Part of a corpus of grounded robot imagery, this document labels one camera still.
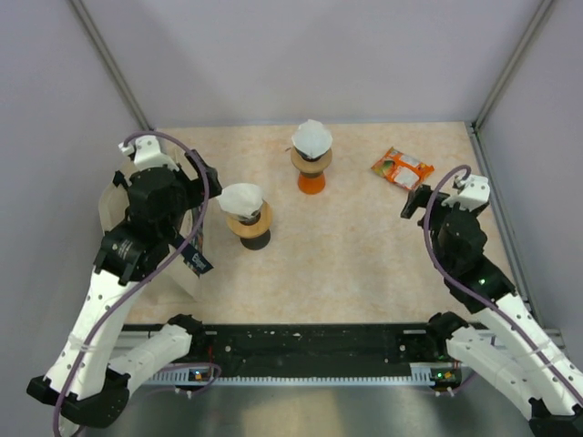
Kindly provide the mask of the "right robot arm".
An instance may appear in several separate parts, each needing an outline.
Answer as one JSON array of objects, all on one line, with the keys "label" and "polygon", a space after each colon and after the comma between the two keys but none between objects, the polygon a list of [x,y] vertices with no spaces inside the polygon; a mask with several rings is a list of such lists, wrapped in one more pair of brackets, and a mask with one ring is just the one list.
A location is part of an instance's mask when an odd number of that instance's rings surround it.
[{"label": "right robot arm", "polygon": [[582,372],[550,339],[502,270],[484,253],[486,233],[478,216],[485,196],[450,197],[422,185],[408,194],[401,212],[418,224],[428,253],[450,294],[502,343],[492,341],[452,311],[427,323],[425,349],[434,359],[467,365],[511,401],[536,436],[582,433]]}]

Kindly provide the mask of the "blue ribbed glass dripper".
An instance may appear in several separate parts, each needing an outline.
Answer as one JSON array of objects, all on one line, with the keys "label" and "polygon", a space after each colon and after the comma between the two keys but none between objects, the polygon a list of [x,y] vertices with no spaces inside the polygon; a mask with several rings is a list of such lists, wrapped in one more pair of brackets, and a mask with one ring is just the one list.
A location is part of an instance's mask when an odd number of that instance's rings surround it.
[{"label": "blue ribbed glass dripper", "polygon": [[322,156],[318,156],[318,157],[315,157],[315,158],[314,157],[310,157],[310,156],[302,153],[301,151],[298,151],[297,153],[299,154],[299,156],[300,156],[300,158],[302,160],[307,161],[307,162],[316,162],[316,161],[320,160],[321,157],[322,157]]}]

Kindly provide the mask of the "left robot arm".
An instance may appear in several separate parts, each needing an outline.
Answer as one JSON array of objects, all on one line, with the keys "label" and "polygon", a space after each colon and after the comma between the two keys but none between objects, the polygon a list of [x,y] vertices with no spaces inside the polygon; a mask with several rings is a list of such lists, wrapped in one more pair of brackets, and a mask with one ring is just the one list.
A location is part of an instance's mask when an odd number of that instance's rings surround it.
[{"label": "left robot arm", "polygon": [[136,172],[129,178],[116,175],[128,204],[118,223],[104,232],[77,320],[55,363],[26,388],[29,396],[53,406],[55,436],[107,428],[157,371],[181,357],[196,361],[206,352],[207,341],[195,331],[193,319],[176,316],[156,339],[124,358],[111,356],[136,299],[175,259],[197,276],[211,270],[196,241],[210,199],[221,193],[216,169],[194,149],[185,157],[196,178],[164,152],[130,156]]}]

